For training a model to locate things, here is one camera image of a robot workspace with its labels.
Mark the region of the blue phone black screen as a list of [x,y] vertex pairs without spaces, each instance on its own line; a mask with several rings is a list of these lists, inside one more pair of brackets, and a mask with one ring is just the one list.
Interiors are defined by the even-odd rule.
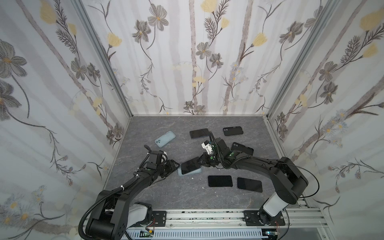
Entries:
[[181,164],[181,174],[186,175],[200,168],[199,157],[196,157]]

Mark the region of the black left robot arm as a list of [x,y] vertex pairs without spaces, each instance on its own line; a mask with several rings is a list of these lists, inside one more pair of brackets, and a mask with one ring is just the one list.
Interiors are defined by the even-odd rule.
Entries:
[[126,183],[112,191],[103,190],[81,217],[78,233],[83,240],[120,240],[129,227],[131,201],[157,178],[166,179],[181,166],[164,151],[148,150],[147,156]]

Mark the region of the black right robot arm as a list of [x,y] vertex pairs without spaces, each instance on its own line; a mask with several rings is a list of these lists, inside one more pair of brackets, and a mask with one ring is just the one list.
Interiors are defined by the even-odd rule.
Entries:
[[271,180],[275,192],[262,204],[253,223],[269,226],[277,220],[284,208],[296,204],[303,197],[309,181],[301,170],[309,171],[296,166],[291,159],[263,159],[230,150],[225,141],[215,138],[211,131],[209,138],[202,144],[206,152],[199,157],[201,166],[213,168],[221,165],[227,170],[249,171]]

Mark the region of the light blue phone case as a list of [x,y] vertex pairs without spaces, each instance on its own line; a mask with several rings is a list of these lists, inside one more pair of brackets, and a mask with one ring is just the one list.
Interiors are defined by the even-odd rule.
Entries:
[[196,169],[196,170],[194,170],[194,171],[190,171],[190,172],[188,172],[187,170],[188,170],[188,169],[186,169],[186,168],[182,168],[182,167],[180,167],[180,168],[178,169],[178,175],[179,175],[179,176],[186,176],[186,175],[198,174],[198,173],[201,173],[201,172],[202,172],[202,168],[199,168],[199,169]]

